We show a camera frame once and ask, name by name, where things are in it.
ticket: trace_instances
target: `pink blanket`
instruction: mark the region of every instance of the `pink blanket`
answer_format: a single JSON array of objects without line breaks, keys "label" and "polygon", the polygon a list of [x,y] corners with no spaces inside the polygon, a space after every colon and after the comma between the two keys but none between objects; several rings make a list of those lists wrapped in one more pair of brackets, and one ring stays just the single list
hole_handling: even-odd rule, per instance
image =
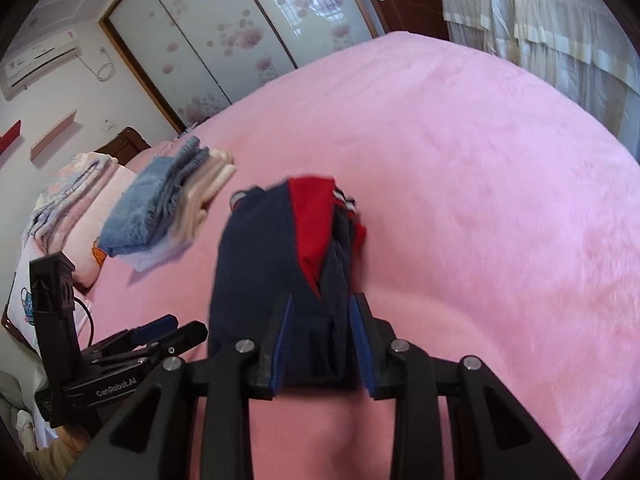
[{"label": "pink blanket", "polygon": [[[105,263],[98,337],[166,313],[206,320],[231,193],[333,175],[368,229],[373,313],[433,356],[481,356],[581,478],[601,478],[640,419],[640,168],[595,119],[500,59],[394,33],[269,83],[196,134],[238,173],[180,259],[146,274]],[[392,403],[251,407],[258,480],[388,478]]]}]

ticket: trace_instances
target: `silver bolt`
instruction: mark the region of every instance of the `silver bolt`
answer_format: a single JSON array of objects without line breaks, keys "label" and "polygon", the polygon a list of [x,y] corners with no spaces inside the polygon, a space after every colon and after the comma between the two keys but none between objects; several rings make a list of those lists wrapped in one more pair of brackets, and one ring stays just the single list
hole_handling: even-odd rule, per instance
[{"label": "silver bolt", "polygon": [[406,352],[409,348],[411,348],[411,345],[404,339],[394,339],[391,342],[391,349],[396,353]]},{"label": "silver bolt", "polygon": [[462,360],[463,366],[467,370],[479,370],[482,368],[482,361],[475,355],[468,355]]},{"label": "silver bolt", "polygon": [[173,372],[182,366],[182,359],[179,357],[168,357],[162,362],[162,368],[168,372]]},{"label": "silver bolt", "polygon": [[255,343],[250,339],[241,339],[236,343],[236,350],[241,354],[246,354],[247,352],[253,351],[255,348]]}]

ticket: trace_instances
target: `white air conditioner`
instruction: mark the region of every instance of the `white air conditioner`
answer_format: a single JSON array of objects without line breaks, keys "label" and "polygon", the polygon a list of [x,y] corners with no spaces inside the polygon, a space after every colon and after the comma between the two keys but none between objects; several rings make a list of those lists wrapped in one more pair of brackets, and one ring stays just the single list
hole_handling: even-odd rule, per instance
[{"label": "white air conditioner", "polygon": [[9,99],[45,72],[78,53],[79,43],[72,29],[50,36],[7,60],[0,70],[0,88]]}]

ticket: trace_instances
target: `wooden headboard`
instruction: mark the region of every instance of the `wooden headboard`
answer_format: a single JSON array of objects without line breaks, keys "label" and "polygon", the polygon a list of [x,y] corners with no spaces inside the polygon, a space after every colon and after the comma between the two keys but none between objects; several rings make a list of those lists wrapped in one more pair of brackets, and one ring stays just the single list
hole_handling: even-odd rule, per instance
[{"label": "wooden headboard", "polygon": [[118,159],[118,163],[124,166],[138,153],[150,147],[136,130],[127,126],[115,139],[110,140],[95,152],[114,156]]}]

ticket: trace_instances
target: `glass panel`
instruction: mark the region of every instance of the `glass panel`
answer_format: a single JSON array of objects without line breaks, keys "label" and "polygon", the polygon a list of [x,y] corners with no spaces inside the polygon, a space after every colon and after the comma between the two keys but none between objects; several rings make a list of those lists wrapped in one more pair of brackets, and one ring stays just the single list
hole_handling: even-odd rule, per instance
[{"label": "glass panel", "polygon": [[258,0],[298,66],[371,39],[355,0]]},{"label": "glass panel", "polygon": [[185,124],[217,114],[229,100],[158,0],[122,0],[111,13],[140,66]]},{"label": "glass panel", "polygon": [[294,69],[254,0],[161,0],[231,102]]}]

